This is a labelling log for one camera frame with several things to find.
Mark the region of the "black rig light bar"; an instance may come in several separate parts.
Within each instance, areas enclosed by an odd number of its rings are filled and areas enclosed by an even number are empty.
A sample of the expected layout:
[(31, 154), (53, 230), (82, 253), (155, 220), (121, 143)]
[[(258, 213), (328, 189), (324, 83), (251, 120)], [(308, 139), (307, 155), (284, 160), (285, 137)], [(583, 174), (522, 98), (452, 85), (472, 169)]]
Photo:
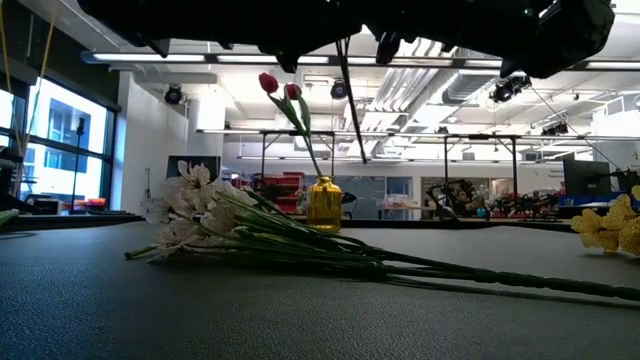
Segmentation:
[[(88, 64), (174, 64), (174, 65), (276, 65), (275, 56), (260, 54), (170, 54), (163, 58), (152, 53), (82, 52)], [(492, 58), (398, 57), (386, 68), (451, 68), (499, 70), (502, 61)], [(569, 72), (640, 72), (640, 60), (586, 60), (569, 68)]]

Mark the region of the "large window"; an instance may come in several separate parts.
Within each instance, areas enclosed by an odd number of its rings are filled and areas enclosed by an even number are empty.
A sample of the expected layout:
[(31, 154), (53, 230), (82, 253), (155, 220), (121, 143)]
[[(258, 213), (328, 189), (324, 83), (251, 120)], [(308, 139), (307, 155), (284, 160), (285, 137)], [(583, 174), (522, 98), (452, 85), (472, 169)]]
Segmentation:
[(20, 184), (11, 186), (16, 196), (70, 203), (80, 117), (86, 125), (75, 201), (109, 194), (115, 113), (48, 79), (15, 83), (10, 90), (0, 84), (0, 146), (15, 148), (22, 158)]

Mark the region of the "black metal frame rig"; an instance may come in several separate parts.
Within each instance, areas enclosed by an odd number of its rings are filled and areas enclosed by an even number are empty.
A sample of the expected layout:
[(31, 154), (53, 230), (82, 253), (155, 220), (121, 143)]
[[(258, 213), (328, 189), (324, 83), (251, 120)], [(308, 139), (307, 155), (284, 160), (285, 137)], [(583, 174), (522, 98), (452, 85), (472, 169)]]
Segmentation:
[(504, 180), (509, 190), (528, 193), (559, 189), (566, 160), (640, 171), (640, 137), (315, 131), (306, 148), (294, 130), (201, 133), (221, 139), (222, 164), (237, 172), (407, 177), (417, 201), (426, 178)]

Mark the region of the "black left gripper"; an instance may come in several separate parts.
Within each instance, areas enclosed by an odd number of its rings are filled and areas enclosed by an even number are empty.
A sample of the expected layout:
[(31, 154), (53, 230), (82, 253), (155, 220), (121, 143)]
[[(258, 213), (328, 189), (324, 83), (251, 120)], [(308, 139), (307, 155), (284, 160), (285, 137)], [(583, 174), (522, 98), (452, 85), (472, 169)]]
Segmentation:
[(343, 0), (302, 0), (302, 26), (285, 24), (269, 0), (77, 0), (80, 8), (135, 47), (166, 55), (163, 41), (210, 41), (228, 49), (255, 45), (295, 73), (301, 56), (320, 43), (358, 34), (361, 22)]

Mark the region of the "amber glass vase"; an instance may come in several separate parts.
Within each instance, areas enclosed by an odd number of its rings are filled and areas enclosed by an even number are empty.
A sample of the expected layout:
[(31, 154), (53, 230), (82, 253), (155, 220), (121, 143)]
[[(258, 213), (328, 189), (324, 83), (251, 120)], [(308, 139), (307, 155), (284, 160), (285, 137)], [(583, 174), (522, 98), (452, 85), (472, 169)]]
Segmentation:
[(342, 221), (342, 191), (329, 176), (321, 176), (309, 188), (307, 224), (315, 229), (338, 233)]

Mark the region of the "black monitor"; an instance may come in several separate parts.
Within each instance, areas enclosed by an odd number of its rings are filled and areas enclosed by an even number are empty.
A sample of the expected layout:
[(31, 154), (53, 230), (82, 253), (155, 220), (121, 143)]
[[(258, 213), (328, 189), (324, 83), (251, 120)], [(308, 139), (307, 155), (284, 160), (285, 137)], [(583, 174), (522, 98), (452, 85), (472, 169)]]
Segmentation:
[(607, 162), (564, 160), (563, 170), (569, 196), (604, 196), (612, 192)]
[(203, 165), (210, 172), (209, 181), (214, 181), (220, 171), (221, 158), (219, 156), (170, 155), (167, 161), (166, 178), (180, 175), (178, 162), (185, 161), (191, 166)]

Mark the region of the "white flower bunch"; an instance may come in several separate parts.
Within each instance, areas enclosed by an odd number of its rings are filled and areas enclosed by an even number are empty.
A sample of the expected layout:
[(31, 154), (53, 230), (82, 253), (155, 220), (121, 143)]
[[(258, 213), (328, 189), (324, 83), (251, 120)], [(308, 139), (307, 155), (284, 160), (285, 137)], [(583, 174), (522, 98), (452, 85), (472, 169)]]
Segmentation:
[(405, 255), (356, 238), (302, 224), (254, 191), (212, 179), (204, 164), (180, 160), (160, 197), (142, 206), (158, 226), (153, 244), (126, 253), (128, 260), (212, 260), (240, 267), (273, 267), (367, 279), (397, 276), (463, 280), (550, 289), (640, 302), (640, 289), (498, 272)]

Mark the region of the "black pole stand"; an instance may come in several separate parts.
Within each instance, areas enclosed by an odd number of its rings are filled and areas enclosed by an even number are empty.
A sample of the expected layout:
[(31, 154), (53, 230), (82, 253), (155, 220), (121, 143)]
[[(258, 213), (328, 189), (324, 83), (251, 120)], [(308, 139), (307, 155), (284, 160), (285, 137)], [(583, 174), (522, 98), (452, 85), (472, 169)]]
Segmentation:
[(78, 121), (78, 125), (76, 127), (76, 154), (75, 154), (74, 173), (73, 173), (73, 187), (72, 187), (72, 195), (71, 195), (70, 210), (69, 210), (69, 213), (71, 215), (75, 213), (77, 172), (79, 168), (80, 150), (82, 149), (81, 141), (85, 133), (85, 125), (86, 125), (86, 119), (84, 117), (80, 117)]

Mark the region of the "yellow flower bunch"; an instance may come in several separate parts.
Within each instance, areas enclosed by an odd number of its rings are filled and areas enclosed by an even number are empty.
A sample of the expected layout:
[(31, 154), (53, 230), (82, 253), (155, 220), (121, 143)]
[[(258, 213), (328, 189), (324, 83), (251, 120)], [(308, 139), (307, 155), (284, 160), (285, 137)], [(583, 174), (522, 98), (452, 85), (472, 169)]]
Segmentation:
[(571, 219), (585, 248), (601, 248), (606, 253), (618, 250), (640, 257), (640, 213), (632, 209), (632, 199), (640, 200), (640, 185), (631, 189), (632, 196), (620, 195), (605, 216), (584, 209)]

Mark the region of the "blue storage bins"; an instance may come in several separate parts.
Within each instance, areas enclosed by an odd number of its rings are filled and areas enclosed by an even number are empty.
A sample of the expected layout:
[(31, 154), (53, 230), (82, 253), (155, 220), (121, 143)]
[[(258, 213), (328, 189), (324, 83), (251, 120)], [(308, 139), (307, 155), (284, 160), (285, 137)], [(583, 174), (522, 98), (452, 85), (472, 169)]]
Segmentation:
[(561, 206), (610, 206), (615, 200), (622, 196), (622, 193), (613, 193), (604, 196), (569, 196), (562, 195), (559, 199)]

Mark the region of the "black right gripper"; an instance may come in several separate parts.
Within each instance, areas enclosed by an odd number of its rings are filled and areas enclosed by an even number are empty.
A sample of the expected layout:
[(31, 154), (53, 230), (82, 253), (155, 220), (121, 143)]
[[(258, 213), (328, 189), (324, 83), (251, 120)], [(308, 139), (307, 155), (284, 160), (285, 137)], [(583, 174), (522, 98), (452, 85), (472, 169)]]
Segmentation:
[(614, 25), (611, 0), (362, 0), (364, 25), (389, 64), (400, 31), (497, 56), (501, 73), (548, 78), (599, 53)]

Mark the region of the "red storage bins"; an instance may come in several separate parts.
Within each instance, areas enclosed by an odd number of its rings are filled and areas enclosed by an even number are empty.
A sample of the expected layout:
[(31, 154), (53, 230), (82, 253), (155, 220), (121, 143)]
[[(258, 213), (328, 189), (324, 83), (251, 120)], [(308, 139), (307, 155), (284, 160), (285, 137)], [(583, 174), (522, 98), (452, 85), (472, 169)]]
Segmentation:
[(293, 172), (276, 175), (256, 173), (251, 179), (251, 187), (285, 214), (298, 212), (299, 197), (306, 190), (304, 174)]

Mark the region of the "black table mat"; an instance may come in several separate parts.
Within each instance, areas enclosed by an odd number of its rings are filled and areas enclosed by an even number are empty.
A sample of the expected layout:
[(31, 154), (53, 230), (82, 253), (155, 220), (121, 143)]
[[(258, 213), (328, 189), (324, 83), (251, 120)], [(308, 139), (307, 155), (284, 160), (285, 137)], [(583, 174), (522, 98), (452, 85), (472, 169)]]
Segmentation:
[(640, 360), (640, 303), (128, 261), (144, 222), (0, 237), (0, 360)]

